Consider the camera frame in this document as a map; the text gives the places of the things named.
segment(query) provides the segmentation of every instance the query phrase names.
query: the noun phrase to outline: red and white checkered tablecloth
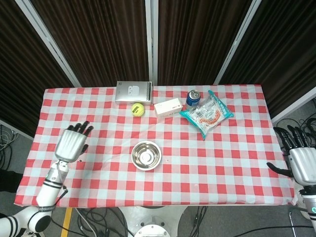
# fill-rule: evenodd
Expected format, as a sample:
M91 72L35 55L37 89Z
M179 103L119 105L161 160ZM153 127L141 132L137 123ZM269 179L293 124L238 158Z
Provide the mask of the red and white checkered tablecloth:
M36 205L53 162L56 144L70 124L91 122L87 153L70 163L69 192L59 206L113 207L171 204L296 203L293 183L268 169L286 168L259 85L155 86L154 103L211 89L234 113L203 141L179 114L157 119L153 106L133 117L130 105L115 103L116 88L48 89L15 203ZM133 165L135 144L150 140L162 151L151 171Z

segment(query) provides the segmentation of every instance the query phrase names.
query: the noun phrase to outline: robot finger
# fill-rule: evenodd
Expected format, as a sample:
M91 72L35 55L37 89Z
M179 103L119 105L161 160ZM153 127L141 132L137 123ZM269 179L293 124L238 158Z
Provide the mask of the robot finger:
M274 171L274 172L277 173L277 174L282 174L282 175L285 175L285 176L287 176L287 177L293 178L293 173L292 173L292 171L289 170L289 169L280 169L280 168L277 168L277 167L275 167L274 164L272 164L272 163L270 163L270 162L267 163L267 166L268 166L272 171Z
M294 140L295 140L297 146L298 147L305 147L305 144L303 142L302 136L299 133L299 131L290 125L288 125L287 128L292 132L292 135L294 137Z
M88 126L88 124L89 124L89 121L84 122L78 132L79 132L79 133L83 133L83 131L85 130L85 128Z
M291 146L290 149L292 149L292 148L297 148L297 144L296 144L296 142L294 141L292 135L291 135L286 129L281 128L281 127L280 127L280 129L281 129L281 131L285 134L285 139L289 142L289 144L290 144L290 146Z
M295 146L295 142L292 136L288 133L288 131L280 127L273 127L273 129L280 136L286 150L290 150L294 147L297 147Z
M300 137L301 137L301 139L302 139L302 141L304 143L304 146L305 147L309 147L310 143L309 143L309 141L307 139L306 133L302 129L300 129L299 127L295 127L295 129L300 134Z
M89 146L88 144L84 144L80 155L82 155L88 149L88 146Z
M66 130L70 130L70 131L72 131L73 129L74 129L74 126L69 125L69 127L68 127Z
M88 136L89 133L92 131L93 128L94 128L93 126L88 127L88 129L86 130L86 132L84 133L84 135L85 135L85 136Z
M74 127L74 131L77 132L80 126L81 126L81 123L77 123Z

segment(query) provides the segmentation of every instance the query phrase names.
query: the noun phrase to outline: plastic food package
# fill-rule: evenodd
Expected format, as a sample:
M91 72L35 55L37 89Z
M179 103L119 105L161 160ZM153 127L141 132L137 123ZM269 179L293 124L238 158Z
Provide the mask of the plastic food package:
M227 106L209 90L209 97L202 101L195 109L181 111L194 126L201 130L203 140L209 131L213 130L221 121L233 117Z

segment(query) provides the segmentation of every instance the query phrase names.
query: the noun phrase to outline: small white box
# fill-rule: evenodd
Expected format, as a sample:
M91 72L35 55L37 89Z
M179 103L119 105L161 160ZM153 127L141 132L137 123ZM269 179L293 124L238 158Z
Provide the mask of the small white box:
M181 101L176 98L154 105L157 117L166 117L182 110Z

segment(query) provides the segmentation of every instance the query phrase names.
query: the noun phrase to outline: dark curtain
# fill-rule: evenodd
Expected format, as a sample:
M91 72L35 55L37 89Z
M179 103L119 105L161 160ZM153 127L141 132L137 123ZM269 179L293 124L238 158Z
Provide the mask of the dark curtain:
M264 0L221 84L261 84L271 117L316 86L316 1Z
M72 87L14 0L0 1L0 119L34 136L44 90Z
M251 0L159 0L158 84L213 84Z
M144 0L32 0L84 87L149 79Z

